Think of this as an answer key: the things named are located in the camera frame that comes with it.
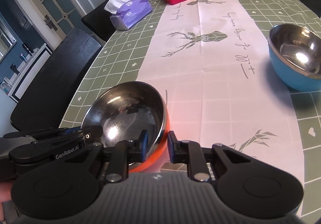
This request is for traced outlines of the person's hand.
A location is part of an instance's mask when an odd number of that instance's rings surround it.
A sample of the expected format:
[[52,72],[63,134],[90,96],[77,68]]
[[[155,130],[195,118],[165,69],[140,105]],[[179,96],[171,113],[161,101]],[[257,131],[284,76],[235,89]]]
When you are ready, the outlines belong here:
[[11,200],[11,188],[14,182],[1,182],[0,183],[0,202],[7,202]]

